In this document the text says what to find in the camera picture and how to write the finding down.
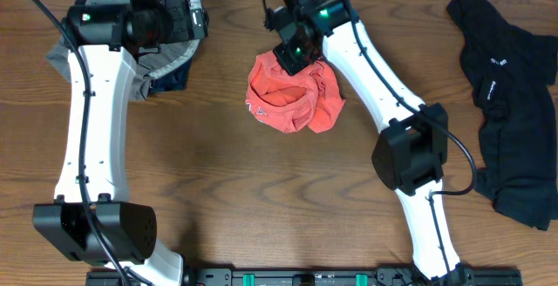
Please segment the red soccer t-shirt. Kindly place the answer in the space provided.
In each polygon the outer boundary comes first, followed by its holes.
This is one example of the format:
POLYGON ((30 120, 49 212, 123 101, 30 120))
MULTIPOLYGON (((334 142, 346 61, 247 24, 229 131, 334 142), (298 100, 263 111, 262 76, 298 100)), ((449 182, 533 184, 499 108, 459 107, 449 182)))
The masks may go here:
POLYGON ((305 127, 315 133, 328 131, 344 104, 335 73, 323 61, 290 76, 268 51, 256 57, 248 75, 248 111, 259 122, 283 133, 305 127))

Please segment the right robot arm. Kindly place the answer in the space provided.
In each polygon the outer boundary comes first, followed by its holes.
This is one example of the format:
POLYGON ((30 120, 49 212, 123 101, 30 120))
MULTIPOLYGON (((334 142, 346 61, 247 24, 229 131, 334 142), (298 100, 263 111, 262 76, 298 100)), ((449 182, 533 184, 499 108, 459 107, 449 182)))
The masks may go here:
POLYGON ((453 247, 443 199, 443 166, 453 142, 440 104, 427 105, 384 61, 350 0, 283 0, 266 8, 264 25, 282 42, 274 49, 280 66, 295 75, 322 59, 337 68, 364 103, 378 130, 371 155, 379 179, 399 199, 412 239, 412 261, 430 285, 471 285, 453 247))

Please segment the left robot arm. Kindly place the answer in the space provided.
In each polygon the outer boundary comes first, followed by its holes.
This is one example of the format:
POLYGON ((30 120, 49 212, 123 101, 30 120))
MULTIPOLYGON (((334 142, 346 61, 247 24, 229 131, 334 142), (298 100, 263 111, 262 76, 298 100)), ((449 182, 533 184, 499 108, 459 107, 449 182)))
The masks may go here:
POLYGON ((129 200, 126 115, 139 58, 208 34, 201 0, 84 0, 57 27, 68 46, 71 110, 53 200, 32 222, 90 285, 193 285, 195 273, 157 235, 151 207, 129 200))

